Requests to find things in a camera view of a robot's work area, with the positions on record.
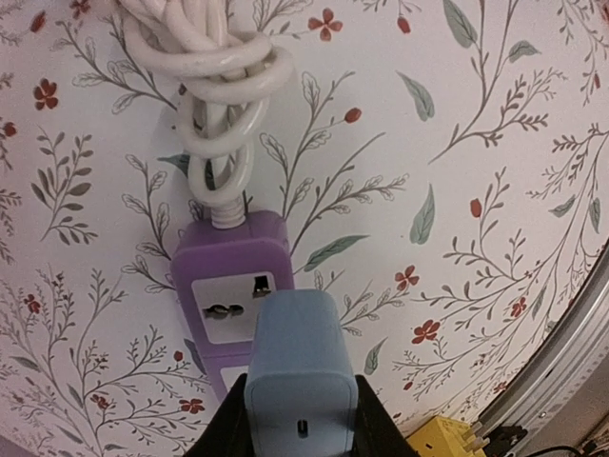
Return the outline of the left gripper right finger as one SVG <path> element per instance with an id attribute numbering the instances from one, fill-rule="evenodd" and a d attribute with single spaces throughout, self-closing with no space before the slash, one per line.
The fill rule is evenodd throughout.
<path id="1" fill-rule="evenodd" d="M 414 457 L 414 449 L 402 437 L 373 388 L 356 376 L 358 405 L 350 456 Z"/>

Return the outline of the yellow cube socket adapter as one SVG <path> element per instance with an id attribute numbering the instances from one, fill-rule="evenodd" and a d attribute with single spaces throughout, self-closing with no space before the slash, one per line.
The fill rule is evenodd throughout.
<path id="1" fill-rule="evenodd" d="M 469 425 L 435 416 L 407 437 L 406 442 L 419 456 L 485 457 L 483 449 L 490 440 L 479 435 L 480 430 L 480 422 Z"/>

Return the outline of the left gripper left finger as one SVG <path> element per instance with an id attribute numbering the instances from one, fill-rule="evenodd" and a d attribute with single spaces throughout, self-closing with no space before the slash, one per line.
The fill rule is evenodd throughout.
<path id="1" fill-rule="evenodd" d="M 245 406 L 246 375 L 238 377 L 187 457 L 246 457 L 252 439 Z"/>

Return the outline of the blue charger plug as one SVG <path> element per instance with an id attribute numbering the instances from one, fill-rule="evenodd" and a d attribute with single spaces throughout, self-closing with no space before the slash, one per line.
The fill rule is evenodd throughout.
<path id="1" fill-rule="evenodd" d="M 280 290 L 262 302 L 245 386 L 258 456 L 345 456 L 358 386 L 333 298 Z"/>

